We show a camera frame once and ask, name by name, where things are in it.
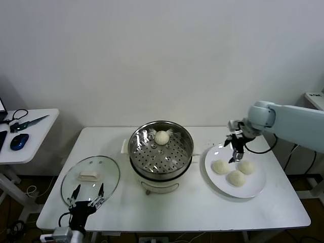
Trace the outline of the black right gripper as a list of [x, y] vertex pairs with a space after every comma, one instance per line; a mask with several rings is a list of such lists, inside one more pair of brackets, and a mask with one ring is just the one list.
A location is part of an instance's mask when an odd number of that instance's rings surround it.
[[233, 153], [228, 163], [230, 164], [241, 161], [244, 155], [244, 145], [246, 143], [246, 138], [244, 134], [232, 133], [231, 135], [227, 135], [226, 140], [224, 142], [224, 147], [226, 147], [230, 143], [233, 147]]

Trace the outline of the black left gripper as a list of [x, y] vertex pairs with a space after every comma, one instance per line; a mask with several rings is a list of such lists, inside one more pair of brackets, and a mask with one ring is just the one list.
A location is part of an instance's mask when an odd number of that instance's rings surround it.
[[72, 192], [71, 197], [67, 198], [70, 214], [72, 215], [69, 222], [71, 230], [85, 231], [85, 225], [88, 216], [94, 214], [97, 209], [105, 202], [104, 184], [102, 183], [98, 195], [91, 201], [77, 201], [81, 185], [79, 184]]

